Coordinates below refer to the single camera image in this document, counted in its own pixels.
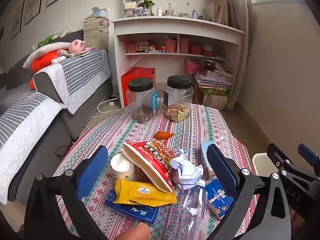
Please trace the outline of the person's left hand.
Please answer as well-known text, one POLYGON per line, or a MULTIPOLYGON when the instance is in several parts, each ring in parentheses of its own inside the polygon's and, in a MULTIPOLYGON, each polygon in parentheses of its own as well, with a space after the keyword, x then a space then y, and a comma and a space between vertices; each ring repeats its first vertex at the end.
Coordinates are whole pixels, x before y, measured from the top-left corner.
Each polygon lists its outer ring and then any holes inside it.
POLYGON ((115 240, 148 240, 151 236, 151 229, 148 224, 139 222, 129 230, 118 234, 115 240))

